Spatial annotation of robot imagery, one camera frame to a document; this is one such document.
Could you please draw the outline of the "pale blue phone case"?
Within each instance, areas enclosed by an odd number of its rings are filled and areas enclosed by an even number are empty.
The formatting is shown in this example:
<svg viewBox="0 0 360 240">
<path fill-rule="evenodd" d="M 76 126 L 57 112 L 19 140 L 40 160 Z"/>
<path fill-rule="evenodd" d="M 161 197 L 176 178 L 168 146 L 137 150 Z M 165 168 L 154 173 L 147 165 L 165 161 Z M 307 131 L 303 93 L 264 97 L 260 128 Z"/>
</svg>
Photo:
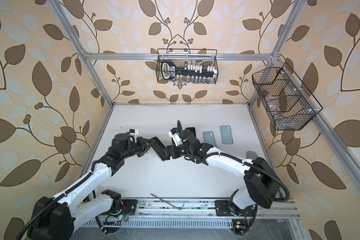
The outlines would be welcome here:
<svg viewBox="0 0 360 240">
<path fill-rule="evenodd" d="M 203 140 L 204 140 L 204 143 L 206 143 L 206 144 L 210 144 L 214 147 L 217 146 L 215 135 L 214 135 L 213 131 L 203 132 Z"/>
<path fill-rule="evenodd" d="M 221 139 L 224 145 L 232 145 L 234 143 L 232 129 L 228 125 L 220 126 Z"/>
</svg>

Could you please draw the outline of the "black phone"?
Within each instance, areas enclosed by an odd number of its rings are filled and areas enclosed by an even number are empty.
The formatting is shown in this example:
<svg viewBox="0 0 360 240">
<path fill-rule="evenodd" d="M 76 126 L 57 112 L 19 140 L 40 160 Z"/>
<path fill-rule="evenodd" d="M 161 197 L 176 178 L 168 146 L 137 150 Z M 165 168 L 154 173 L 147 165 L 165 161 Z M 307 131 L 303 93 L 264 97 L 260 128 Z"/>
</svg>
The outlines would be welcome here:
<svg viewBox="0 0 360 240">
<path fill-rule="evenodd" d="M 194 142 L 197 140 L 196 129 L 194 127 L 186 128 L 183 133 L 188 141 Z"/>
<path fill-rule="evenodd" d="M 157 137 L 151 138 L 151 140 L 153 141 L 151 148 L 155 151 L 157 156 L 162 161 L 170 160 L 172 157 L 171 146 L 164 146 L 164 144 Z"/>
</svg>

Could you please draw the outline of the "black phone front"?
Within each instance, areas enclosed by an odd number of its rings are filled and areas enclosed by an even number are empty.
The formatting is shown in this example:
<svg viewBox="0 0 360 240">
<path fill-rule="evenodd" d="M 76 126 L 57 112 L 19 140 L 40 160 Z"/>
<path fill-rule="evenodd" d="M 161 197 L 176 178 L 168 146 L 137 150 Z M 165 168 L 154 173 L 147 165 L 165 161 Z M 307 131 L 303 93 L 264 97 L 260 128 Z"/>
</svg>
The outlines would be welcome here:
<svg viewBox="0 0 360 240">
<path fill-rule="evenodd" d="M 155 151 L 157 156 L 162 161 L 170 160 L 172 157 L 171 146 L 164 146 L 164 144 L 157 137 L 151 138 L 151 140 L 153 141 L 151 148 Z"/>
</svg>

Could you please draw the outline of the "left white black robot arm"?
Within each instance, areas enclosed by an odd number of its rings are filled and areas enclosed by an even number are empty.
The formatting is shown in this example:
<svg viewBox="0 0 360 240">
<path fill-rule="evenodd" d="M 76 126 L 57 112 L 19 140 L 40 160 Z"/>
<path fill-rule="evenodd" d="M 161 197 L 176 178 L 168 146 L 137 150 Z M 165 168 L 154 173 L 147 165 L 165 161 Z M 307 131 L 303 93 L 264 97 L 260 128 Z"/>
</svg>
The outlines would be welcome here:
<svg viewBox="0 0 360 240">
<path fill-rule="evenodd" d="M 126 158 L 143 156 L 153 144 L 154 140 L 117 134 L 106 154 L 92 163 L 86 175 L 52 198 L 37 201 L 32 218 L 17 239 L 27 235 L 32 240 L 68 240 L 82 225 L 103 213 L 123 217 L 126 208 L 121 194 L 112 190 L 105 190 L 86 203 L 82 201 L 111 178 Z"/>
</svg>

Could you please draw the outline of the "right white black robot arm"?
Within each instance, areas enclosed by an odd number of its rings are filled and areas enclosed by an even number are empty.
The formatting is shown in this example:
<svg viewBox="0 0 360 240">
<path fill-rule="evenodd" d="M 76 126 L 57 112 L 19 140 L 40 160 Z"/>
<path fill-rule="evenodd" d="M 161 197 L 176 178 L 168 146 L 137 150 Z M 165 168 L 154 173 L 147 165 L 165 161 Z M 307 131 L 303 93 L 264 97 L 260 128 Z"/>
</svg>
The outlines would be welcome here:
<svg viewBox="0 0 360 240">
<path fill-rule="evenodd" d="M 269 209 L 273 202 L 290 200 L 288 188 L 265 159 L 238 158 L 211 144 L 201 143 L 191 128 L 182 128 L 180 121 L 169 131 L 169 137 L 173 142 L 168 150 L 172 159 L 184 157 L 195 164 L 217 167 L 244 180 L 245 186 L 235 190 L 228 200 L 228 210 L 232 215 L 240 216 L 248 207 Z"/>
</svg>

